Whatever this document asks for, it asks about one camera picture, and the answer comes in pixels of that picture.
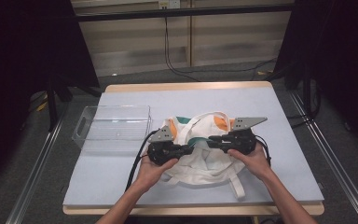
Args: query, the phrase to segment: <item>transparent plastic box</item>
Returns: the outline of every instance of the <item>transparent plastic box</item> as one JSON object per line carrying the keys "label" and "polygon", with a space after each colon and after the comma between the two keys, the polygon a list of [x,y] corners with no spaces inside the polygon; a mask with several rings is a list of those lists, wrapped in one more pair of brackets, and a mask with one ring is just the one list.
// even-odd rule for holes
{"label": "transparent plastic box", "polygon": [[136,153],[151,125],[148,105],[86,106],[72,139],[82,150]]}

